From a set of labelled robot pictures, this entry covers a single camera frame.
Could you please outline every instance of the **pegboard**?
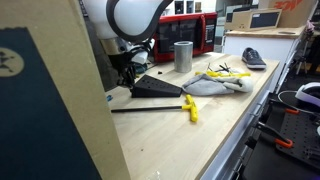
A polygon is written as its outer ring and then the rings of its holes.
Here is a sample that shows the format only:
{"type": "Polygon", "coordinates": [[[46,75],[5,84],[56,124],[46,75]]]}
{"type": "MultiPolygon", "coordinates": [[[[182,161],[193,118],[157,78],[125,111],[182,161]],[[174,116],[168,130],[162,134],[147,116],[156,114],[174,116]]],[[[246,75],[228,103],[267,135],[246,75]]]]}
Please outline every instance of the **pegboard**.
{"type": "Polygon", "coordinates": [[[276,149],[294,157],[307,165],[320,170],[320,136],[317,125],[307,113],[286,113],[280,134],[293,141],[293,147],[288,149],[276,145],[276,149]]]}

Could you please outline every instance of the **shoe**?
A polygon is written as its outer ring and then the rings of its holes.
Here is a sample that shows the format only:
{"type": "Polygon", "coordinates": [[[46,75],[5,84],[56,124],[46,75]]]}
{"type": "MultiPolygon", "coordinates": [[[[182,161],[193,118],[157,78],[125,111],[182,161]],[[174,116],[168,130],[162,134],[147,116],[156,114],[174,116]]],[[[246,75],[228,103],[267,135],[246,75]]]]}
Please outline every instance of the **shoe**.
{"type": "Polygon", "coordinates": [[[242,54],[242,61],[247,64],[249,69],[265,69],[267,67],[259,55],[259,53],[252,49],[246,48],[242,54]]]}

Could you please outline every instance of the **silver cup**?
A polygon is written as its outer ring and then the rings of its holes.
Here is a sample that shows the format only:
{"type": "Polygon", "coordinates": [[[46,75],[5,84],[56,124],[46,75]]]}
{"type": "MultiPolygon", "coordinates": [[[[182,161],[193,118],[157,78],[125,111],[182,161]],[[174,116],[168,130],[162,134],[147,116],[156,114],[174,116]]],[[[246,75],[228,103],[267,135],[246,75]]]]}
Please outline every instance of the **silver cup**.
{"type": "Polygon", "coordinates": [[[180,41],[174,43],[174,70],[187,73],[192,69],[193,42],[180,41]]]}

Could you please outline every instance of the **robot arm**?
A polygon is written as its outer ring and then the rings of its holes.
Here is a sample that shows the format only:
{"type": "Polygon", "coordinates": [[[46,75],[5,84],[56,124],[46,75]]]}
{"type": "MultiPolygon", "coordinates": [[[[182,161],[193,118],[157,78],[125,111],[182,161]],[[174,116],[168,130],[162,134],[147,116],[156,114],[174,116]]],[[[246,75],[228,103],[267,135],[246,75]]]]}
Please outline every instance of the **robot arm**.
{"type": "Polygon", "coordinates": [[[144,64],[161,13],[173,0],[83,0],[118,85],[133,88],[134,62],[144,64]]]}

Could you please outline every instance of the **red microwave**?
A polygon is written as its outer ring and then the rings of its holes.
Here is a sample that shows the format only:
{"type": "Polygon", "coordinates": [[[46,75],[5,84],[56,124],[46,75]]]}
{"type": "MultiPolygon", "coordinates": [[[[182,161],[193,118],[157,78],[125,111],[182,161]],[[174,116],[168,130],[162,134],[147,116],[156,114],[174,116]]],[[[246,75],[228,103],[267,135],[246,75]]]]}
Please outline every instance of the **red microwave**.
{"type": "Polygon", "coordinates": [[[161,16],[153,36],[154,62],[174,59],[174,43],[193,42],[193,55],[212,52],[216,32],[217,13],[194,13],[161,16]]]}

